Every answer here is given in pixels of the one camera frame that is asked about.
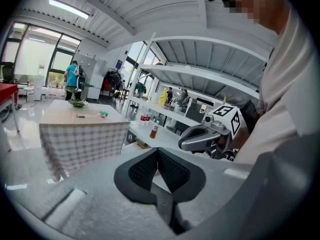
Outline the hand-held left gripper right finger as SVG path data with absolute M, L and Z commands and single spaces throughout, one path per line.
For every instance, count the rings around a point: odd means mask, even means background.
M 162 147 L 157 149 L 156 159 L 158 171 L 174 202 L 189 202 L 204 188 L 206 174 L 199 166 Z

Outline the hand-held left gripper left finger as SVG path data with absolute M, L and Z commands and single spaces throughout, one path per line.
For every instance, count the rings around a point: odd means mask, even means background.
M 131 202 L 155 205 L 157 196 L 151 193 L 153 178 L 158 170 L 158 149 L 151 150 L 132 158 L 114 172 L 114 184 Z

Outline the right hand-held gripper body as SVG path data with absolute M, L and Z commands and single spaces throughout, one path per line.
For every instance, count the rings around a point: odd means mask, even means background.
M 231 144 L 241 127 L 238 109 L 235 106 L 221 105 L 206 114 L 202 123 L 217 135 L 207 154 L 212 159 L 234 161 L 236 155 Z

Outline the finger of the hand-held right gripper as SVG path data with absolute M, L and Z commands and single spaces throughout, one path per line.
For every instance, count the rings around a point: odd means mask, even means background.
M 221 134 L 202 124 L 186 129 L 180 136 L 178 146 L 181 150 L 192 153 L 203 153 L 208 151 Z

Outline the tiered wire fruit stand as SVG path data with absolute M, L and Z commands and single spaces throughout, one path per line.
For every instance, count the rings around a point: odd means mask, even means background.
M 89 91 L 89 88 L 92 88 L 92 87 L 94 86 L 89 83 L 84 83 L 82 89 L 77 87 L 71 87 L 71 86 L 65 87 L 64 88 L 65 91 L 71 93 L 71 98 L 68 100 L 68 103 L 75 108 L 82 108 L 86 106 L 88 104 L 87 102 L 88 91 Z M 84 92 L 84 98 L 75 97 L 75 94 L 82 93 L 82 92 Z

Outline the person's right forearm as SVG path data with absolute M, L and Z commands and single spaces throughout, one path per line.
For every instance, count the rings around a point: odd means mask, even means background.
M 237 162 L 248 160 L 254 156 L 254 150 L 250 139 L 250 132 L 247 127 L 241 127 L 234 137 L 231 149 L 237 149 L 235 156 Z

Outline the white metal shelf rack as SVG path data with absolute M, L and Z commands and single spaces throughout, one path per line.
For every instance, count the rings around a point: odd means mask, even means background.
M 243 47 L 187 36 L 157 38 L 147 49 L 144 40 L 130 39 L 128 85 L 137 80 L 151 95 L 148 79 L 167 87 L 185 88 L 233 106 L 257 104 L 267 58 Z

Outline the coat rack with bags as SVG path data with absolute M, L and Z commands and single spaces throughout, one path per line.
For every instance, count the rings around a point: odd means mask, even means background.
M 114 95 L 116 90 L 120 87 L 121 82 L 122 76 L 119 73 L 119 70 L 115 70 L 114 68 L 108 68 L 103 82 L 103 91 L 108 92 L 108 102 L 112 99 L 111 95 Z

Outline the black wrist device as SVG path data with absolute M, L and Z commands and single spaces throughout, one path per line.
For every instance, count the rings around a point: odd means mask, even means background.
M 251 134 L 259 120 L 259 114 L 253 102 L 248 100 L 239 108 L 244 122 L 247 126 L 248 132 Z

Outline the black panel with white squares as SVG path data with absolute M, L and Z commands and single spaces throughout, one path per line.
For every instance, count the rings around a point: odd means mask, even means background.
M 190 98 L 185 116 L 201 123 L 205 116 L 214 109 L 214 102 L 202 98 Z

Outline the orange tea bottle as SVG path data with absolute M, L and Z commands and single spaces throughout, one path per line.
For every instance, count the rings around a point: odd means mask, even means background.
M 159 129 L 159 126 L 160 126 L 160 121 L 157 120 L 157 121 L 154 123 L 154 125 L 153 125 L 153 127 L 152 127 L 152 130 L 151 130 L 151 132 L 150 132 L 150 135 L 149 135 L 149 137 L 150 137 L 151 139 L 154 139 L 154 138 L 156 137 L 157 132 L 158 132 L 158 129 Z

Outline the yellow bottle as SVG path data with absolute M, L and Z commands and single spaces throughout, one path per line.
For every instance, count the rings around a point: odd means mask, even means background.
M 158 105 L 163 107 L 167 101 L 167 88 L 165 87 L 158 101 Z

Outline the table with checked cloth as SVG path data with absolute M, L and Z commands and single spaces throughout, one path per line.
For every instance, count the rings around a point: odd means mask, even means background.
M 100 111 L 108 115 L 101 118 Z M 59 182 L 93 161 L 120 155 L 130 124 L 110 105 L 88 103 L 78 108 L 54 100 L 38 125 L 51 179 Z

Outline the person's beige shirt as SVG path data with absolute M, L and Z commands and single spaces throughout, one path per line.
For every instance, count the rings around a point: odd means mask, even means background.
M 274 151 L 298 135 L 285 107 L 284 96 L 302 79 L 317 53 L 310 31 L 291 7 L 286 26 L 278 36 L 262 76 L 258 107 L 264 114 L 237 153 L 236 163 L 253 165 L 260 154 Z

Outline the white cabinet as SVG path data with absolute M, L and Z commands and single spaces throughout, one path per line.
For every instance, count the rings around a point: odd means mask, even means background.
M 87 97 L 92 100 L 98 100 L 104 80 L 103 71 L 107 63 L 104 60 L 95 60 L 79 53 L 76 53 L 73 58 L 82 66 L 87 75 L 87 83 L 93 85 L 93 87 L 87 89 Z

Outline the red table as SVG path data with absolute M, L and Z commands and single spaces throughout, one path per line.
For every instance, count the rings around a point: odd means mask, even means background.
M 16 131 L 19 133 L 20 128 L 16 113 L 16 97 L 18 96 L 18 86 L 16 84 L 0 83 L 0 123 L 1 112 L 11 105 Z

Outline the long ceiling light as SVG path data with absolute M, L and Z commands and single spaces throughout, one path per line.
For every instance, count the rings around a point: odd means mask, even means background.
M 80 9 L 77 9 L 76 7 L 74 6 L 71 6 L 69 4 L 66 4 L 64 2 L 61 2 L 59 0 L 48 0 L 49 1 L 49 4 L 51 6 L 54 6 L 54 7 L 57 7 L 57 8 L 60 8 L 60 9 L 63 9 L 65 11 L 68 11 L 72 14 L 75 14 L 83 19 L 88 19 L 89 18 L 89 14 L 80 10 Z

